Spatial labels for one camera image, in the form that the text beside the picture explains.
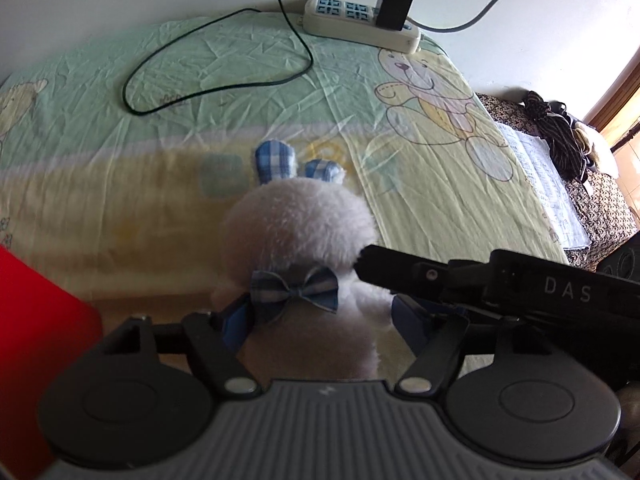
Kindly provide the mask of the white bunny plush blue bow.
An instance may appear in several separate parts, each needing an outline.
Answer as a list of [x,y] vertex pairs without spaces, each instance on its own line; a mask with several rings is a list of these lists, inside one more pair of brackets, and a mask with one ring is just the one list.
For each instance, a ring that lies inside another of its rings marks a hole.
[[378,240],[367,202],[344,185],[333,160],[297,166],[294,148],[269,140],[255,151],[259,179],[222,222],[227,284],[216,310],[242,294],[233,349],[262,385],[275,379],[378,377],[378,336],[392,295],[361,281],[354,265]]

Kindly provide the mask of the red cardboard box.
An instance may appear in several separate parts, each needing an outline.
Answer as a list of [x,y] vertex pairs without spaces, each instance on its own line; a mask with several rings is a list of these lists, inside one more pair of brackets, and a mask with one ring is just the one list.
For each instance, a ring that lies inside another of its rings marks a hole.
[[53,457],[38,422],[51,382],[103,336],[99,311],[1,251],[1,469],[35,479]]

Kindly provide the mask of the dark knitted yarn bundle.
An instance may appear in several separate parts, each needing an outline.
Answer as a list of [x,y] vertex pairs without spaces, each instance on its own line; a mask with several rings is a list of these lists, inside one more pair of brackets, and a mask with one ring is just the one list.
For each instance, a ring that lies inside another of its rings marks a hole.
[[559,101],[545,101],[537,92],[527,91],[523,104],[525,114],[536,125],[547,142],[550,157],[560,177],[567,181],[587,181],[590,165],[588,148],[578,139],[576,120]]

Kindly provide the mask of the green cartoon bed sheet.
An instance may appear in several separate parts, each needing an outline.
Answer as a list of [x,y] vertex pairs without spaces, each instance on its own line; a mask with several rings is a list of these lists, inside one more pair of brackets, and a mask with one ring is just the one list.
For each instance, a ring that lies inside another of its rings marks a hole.
[[82,299],[207,292],[224,273],[220,222],[256,185],[267,140],[340,164],[391,248],[565,258],[437,44],[398,63],[267,12],[146,26],[9,76],[1,245]]

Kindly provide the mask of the white power strip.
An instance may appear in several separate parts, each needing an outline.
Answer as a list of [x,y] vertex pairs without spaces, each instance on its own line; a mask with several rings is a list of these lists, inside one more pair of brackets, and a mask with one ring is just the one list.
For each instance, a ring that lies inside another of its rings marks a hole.
[[308,34],[386,50],[413,54],[419,50],[420,30],[408,22],[401,30],[375,25],[378,10],[361,3],[343,0],[307,0],[303,28]]

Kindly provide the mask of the black power adapter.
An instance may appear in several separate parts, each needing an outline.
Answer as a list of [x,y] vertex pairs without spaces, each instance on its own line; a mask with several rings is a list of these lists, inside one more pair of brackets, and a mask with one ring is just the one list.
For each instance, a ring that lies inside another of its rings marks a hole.
[[374,24],[378,28],[401,30],[407,21],[413,0],[378,0]]

